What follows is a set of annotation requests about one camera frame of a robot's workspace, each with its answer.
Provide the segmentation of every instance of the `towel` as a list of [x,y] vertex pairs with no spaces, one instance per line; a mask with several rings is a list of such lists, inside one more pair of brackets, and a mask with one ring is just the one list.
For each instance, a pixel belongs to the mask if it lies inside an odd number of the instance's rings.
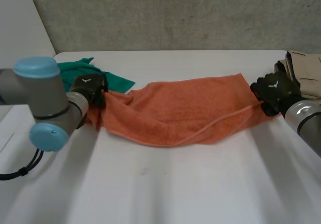
[[105,98],[106,109],[91,106],[88,122],[147,146],[210,144],[271,119],[241,74],[154,82]]
[[289,51],[280,60],[287,75],[300,86],[303,97],[321,102],[321,54]]
[[110,72],[103,72],[91,65],[94,58],[83,58],[76,62],[58,63],[65,91],[68,92],[74,80],[84,74],[105,74],[108,81],[108,88],[116,92],[127,92],[135,82],[116,76]]

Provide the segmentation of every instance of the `white wall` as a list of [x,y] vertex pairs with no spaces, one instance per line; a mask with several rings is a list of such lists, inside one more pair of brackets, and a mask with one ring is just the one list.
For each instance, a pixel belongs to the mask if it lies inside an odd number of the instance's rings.
[[[0,0],[0,19],[0,68],[23,57],[55,55],[32,0]],[[0,121],[9,109],[0,106]]]

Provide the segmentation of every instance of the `white tabletop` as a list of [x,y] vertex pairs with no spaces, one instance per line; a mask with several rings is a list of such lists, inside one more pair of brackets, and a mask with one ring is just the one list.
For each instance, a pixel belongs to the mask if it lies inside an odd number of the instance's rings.
[[[285,51],[66,52],[95,57],[104,71],[136,81],[226,76],[248,83]],[[0,172],[26,165],[33,119],[15,106],[0,123]],[[320,223],[321,158],[282,117],[213,145],[152,148],[90,126],[46,153],[25,177],[0,182],[1,224]]]

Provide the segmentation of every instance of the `gray wall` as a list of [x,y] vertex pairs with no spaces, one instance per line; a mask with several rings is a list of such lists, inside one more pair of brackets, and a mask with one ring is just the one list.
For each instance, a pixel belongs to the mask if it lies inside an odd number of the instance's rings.
[[34,0],[57,53],[321,52],[321,0]]

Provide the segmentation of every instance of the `robotic arm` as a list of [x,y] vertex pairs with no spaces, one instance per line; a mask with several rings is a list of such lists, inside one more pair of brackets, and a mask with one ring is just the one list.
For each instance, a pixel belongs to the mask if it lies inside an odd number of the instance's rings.
[[13,69],[0,70],[0,105],[28,104],[36,121],[30,140],[42,151],[60,150],[84,124],[90,103],[105,107],[101,91],[107,88],[104,75],[83,75],[66,94],[50,57],[23,59]]
[[300,88],[279,71],[257,79],[251,90],[267,116],[282,113],[285,121],[321,157],[321,106],[301,96]]

